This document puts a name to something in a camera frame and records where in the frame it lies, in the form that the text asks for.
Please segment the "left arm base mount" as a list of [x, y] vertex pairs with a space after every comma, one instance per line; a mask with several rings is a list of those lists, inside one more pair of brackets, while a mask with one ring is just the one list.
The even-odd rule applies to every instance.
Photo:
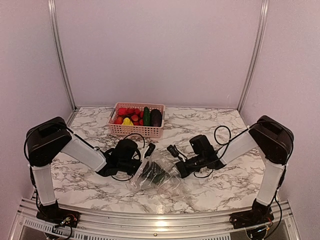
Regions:
[[43, 205], [36, 200], [37, 215], [40, 220], [54, 223], [58, 227], [70, 225], [72, 228], [76, 228], [78, 225], [80, 213], [78, 211], [60, 208], [58, 201], [50, 205]]

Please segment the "green fake vegetable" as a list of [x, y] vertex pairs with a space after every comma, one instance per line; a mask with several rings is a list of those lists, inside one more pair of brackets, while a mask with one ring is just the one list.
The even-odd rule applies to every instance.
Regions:
[[156, 163], [156, 176], [153, 179], [150, 179], [150, 181], [153, 184], [159, 185], [164, 181], [167, 175], [168, 173], [160, 165]]

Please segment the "green fake cucumber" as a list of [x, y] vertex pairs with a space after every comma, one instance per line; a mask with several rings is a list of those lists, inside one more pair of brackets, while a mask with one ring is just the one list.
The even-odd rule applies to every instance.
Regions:
[[151, 126], [151, 113], [147, 106], [143, 109], [143, 125], [146, 127]]

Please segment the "red fake tomato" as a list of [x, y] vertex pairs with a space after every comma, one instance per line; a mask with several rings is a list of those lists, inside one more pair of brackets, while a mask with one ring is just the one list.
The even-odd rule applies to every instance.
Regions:
[[126, 116], [127, 115], [127, 108], [126, 107], [120, 107], [118, 109], [118, 115], [119, 116]]

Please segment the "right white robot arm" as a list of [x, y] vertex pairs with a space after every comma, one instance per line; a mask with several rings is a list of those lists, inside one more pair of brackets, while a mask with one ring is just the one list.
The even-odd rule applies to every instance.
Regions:
[[181, 178], [188, 177], [202, 168], [219, 170], [252, 149], [258, 149], [265, 162], [265, 171], [258, 191], [255, 206], [247, 219], [258, 224], [267, 216], [267, 209], [283, 182], [287, 163], [294, 148], [294, 134], [287, 127], [270, 118], [261, 116], [256, 123], [245, 129], [217, 150], [203, 135], [190, 141], [194, 157], [178, 161], [175, 166]]

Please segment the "purple fake eggplant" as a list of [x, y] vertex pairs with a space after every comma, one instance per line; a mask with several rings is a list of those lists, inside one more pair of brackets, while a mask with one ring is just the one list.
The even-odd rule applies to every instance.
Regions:
[[152, 109], [150, 112], [150, 126], [161, 127], [162, 126], [162, 113], [158, 109]]

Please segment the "red fake strawberries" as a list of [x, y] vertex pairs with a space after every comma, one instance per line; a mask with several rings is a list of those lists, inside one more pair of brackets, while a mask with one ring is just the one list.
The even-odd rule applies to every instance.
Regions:
[[143, 126], [143, 114], [144, 112], [139, 108], [129, 107], [126, 116], [131, 119], [134, 126]]

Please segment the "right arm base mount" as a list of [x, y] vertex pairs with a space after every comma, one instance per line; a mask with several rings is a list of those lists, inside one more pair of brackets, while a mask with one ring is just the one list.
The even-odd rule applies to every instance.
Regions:
[[250, 210], [234, 212], [230, 215], [229, 222], [234, 229], [253, 227], [260, 224], [271, 223], [274, 220], [271, 204], [275, 197], [271, 198], [268, 205], [263, 205], [256, 198]]

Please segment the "clear zip top bag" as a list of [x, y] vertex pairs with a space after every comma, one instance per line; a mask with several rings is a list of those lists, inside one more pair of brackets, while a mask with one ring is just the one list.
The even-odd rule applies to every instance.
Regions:
[[192, 189], [181, 178], [173, 160], [158, 150], [141, 153], [140, 167], [129, 181], [128, 189], [162, 198], [184, 198]]

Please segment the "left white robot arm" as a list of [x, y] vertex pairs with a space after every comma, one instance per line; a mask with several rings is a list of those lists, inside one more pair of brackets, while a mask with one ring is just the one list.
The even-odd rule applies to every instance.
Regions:
[[114, 148], [103, 152], [75, 134], [65, 120], [57, 116], [27, 132], [23, 151], [40, 203], [45, 206], [43, 213], [51, 222], [58, 223], [64, 215], [62, 209], [55, 205], [57, 200], [51, 172], [51, 164], [57, 155], [65, 154], [102, 177], [114, 177], [119, 172], [134, 176], [155, 148], [150, 143], [139, 150], [138, 144], [126, 137]]

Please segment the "yellow fake lemon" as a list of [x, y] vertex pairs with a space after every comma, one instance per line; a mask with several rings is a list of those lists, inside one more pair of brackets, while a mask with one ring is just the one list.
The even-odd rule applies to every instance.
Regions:
[[122, 125], [124, 126], [133, 126], [133, 122], [130, 118], [126, 117], [123, 119]]

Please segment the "red fake pepper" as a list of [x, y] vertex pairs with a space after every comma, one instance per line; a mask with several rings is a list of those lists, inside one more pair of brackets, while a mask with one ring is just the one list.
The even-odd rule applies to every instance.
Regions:
[[119, 116], [115, 121], [114, 121], [114, 124], [115, 125], [122, 125], [124, 122], [124, 118]]

